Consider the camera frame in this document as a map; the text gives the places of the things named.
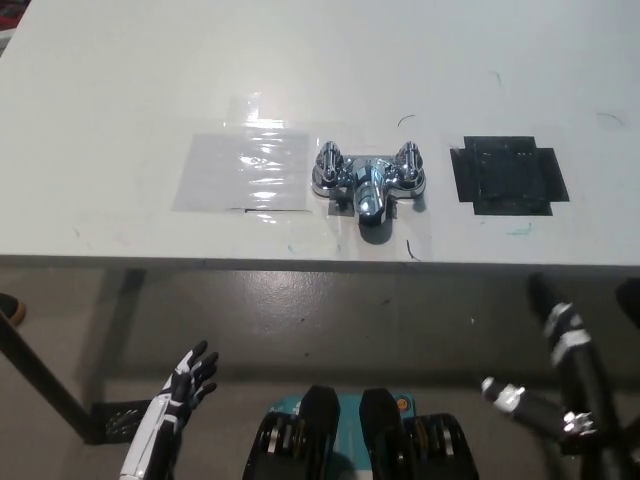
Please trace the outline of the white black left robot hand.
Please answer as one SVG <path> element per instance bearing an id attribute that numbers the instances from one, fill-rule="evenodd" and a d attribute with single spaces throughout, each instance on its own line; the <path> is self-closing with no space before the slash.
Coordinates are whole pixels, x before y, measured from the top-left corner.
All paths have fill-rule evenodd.
<path id="1" fill-rule="evenodd" d="M 172 479 L 183 430 L 201 402 L 217 389 L 219 354 L 205 340 L 190 349 L 147 407 L 121 467 L 121 479 Z"/>

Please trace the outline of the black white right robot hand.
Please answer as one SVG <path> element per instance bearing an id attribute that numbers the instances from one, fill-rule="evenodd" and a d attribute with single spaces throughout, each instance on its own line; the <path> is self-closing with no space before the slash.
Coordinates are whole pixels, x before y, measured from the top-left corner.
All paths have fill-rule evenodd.
<path id="1" fill-rule="evenodd" d="M 562 455 L 578 457 L 582 479 L 637 479 L 633 451 L 639 447 L 639 421 L 621 424 L 603 362 L 581 315 L 541 274 L 529 276 L 527 297 L 549 346 L 562 403 L 494 377 L 482 381 L 483 398 L 556 443 Z"/>

